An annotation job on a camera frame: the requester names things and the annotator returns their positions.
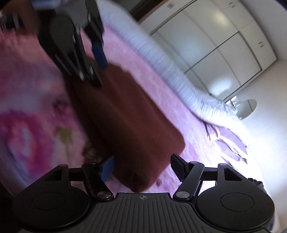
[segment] white wall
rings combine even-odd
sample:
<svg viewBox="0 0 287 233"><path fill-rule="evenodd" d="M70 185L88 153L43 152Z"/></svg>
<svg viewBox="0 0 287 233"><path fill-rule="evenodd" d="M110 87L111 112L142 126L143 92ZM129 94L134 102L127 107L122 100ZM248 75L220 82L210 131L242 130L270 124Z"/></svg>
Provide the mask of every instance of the white wall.
<svg viewBox="0 0 287 233"><path fill-rule="evenodd" d="M287 228L286 87L287 61L279 60L236 95L240 101L257 101L257 108L243 123L251 132L250 148L275 203L282 230Z"/></svg>
<svg viewBox="0 0 287 233"><path fill-rule="evenodd" d="M241 0L260 24L276 55L287 60L287 11L276 0Z"/></svg>

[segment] black robot arm part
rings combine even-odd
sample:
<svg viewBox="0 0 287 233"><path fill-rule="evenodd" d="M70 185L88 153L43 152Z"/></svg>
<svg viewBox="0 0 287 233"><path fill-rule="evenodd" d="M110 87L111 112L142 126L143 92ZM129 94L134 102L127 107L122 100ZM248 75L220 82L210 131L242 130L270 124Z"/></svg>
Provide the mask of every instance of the black robot arm part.
<svg viewBox="0 0 287 233"><path fill-rule="evenodd" d="M182 182L169 193L118 193L104 181L114 168L113 157L81 168L62 164L17 195L13 210L28 232L258 232L274 214L271 198L227 164L206 168L171 156ZM202 182L216 185L200 195ZM71 186L82 181L86 193Z"/></svg>
<svg viewBox="0 0 287 233"><path fill-rule="evenodd" d="M95 0L70 0L55 9L38 10L41 25L38 40L47 55L59 70L67 75L89 81L95 87L102 87L94 65L87 58L81 30L92 43L92 52L98 68L107 68L103 52L104 27ZM0 18L3 32L24 27L17 15Z"/></svg>

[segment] floor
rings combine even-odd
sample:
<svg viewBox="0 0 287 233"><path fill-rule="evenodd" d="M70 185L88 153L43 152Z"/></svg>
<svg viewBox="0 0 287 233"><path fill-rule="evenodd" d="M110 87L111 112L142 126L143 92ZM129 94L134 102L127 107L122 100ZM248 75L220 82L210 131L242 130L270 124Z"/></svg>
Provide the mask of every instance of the floor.
<svg viewBox="0 0 287 233"><path fill-rule="evenodd" d="M261 168L281 228L287 228L287 61L279 60L237 94L255 99L257 108L243 120L250 130L251 149Z"/></svg>

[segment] pink bedspread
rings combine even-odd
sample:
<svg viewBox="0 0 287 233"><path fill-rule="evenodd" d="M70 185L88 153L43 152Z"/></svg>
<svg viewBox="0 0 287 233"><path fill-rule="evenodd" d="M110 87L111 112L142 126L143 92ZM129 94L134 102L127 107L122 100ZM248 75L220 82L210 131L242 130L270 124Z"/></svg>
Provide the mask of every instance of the pink bedspread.
<svg viewBox="0 0 287 233"><path fill-rule="evenodd" d="M85 36L83 42L92 57L91 45ZM110 63L132 74L180 130L186 143L181 156L186 161L199 161L211 167L226 162L210 142L205 123L109 28L105 30L104 52ZM12 161L14 171L27 180L25 185L58 164L82 165L86 135L71 108L62 74L36 38L0 34L0 86L0 134L10 152L1 156ZM233 134L230 137L238 140ZM20 182L15 178L5 186L10 189L9 186L21 186ZM147 192L173 194L179 184L169 166ZM113 193L130 192L112 176L107 185Z"/></svg>

